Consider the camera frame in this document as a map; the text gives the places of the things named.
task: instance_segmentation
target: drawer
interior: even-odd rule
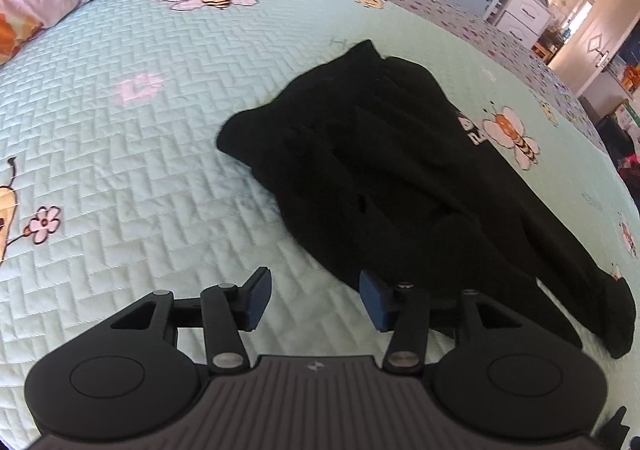
[[[514,37],[526,49],[531,49],[538,40],[538,35],[511,13],[505,13],[496,27],[504,34]]]
[[[538,36],[551,18],[551,14],[534,0],[512,0],[506,9]]]

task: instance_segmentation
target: black garment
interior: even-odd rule
[[[357,289],[361,269],[437,297],[473,288],[578,347],[538,277],[619,358],[636,308],[423,67],[371,42],[231,117],[220,150],[276,195],[289,231]]]

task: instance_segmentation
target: bed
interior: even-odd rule
[[[599,266],[624,276],[638,296],[638,210],[579,104],[561,88],[523,83],[524,64],[490,58],[480,39],[470,44],[444,18],[439,25],[424,18],[440,2],[416,1],[427,7],[93,0],[0,68],[7,161],[0,233],[8,239],[0,266],[0,436],[9,446],[38,436],[22,394],[33,363],[155,289],[198,296],[268,266],[271,302],[258,329],[243,334],[252,357],[382,356],[388,335],[375,332],[359,297],[296,244],[273,197],[215,147],[230,115],[267,103],[292,78],[366,38],[382,54],[430,69],[476,123],[488,106],[511,107],[539,144],[539,163],[521,170],[513,150],[501,152]],[[459,8],[448,14],[474,20]],[[514,62],[528,56],[472,24],[515,51]],[[624,404],[630,435],[639,433],[638,342],[612,360],[574,323],[607,375],[602,419]],[[450,349],[437,334],[430,343],[431,361]],[[204,360],[198,332],[180,332],[178,347]]]
[[[523,48],[517,40],[447,0],[388,1],[446,29],[492,58],[554,106],[591,143],[605,151],[602,140],[580,102],[539,57]]]

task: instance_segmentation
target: door handle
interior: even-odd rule
[[[607,60],[609,60],[609,51],[605,51],[604,53],[602,51],[598,51],[596,49],[596,53],[598,53],[600,55],[600,60],[598,60],[598,63],[596,64],[597,68],[602,67],[604,64],[606,64]]]

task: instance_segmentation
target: white door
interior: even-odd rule
[[[597,0],[587,18],[549,64],[580,96],[640,18],[640,0]]]

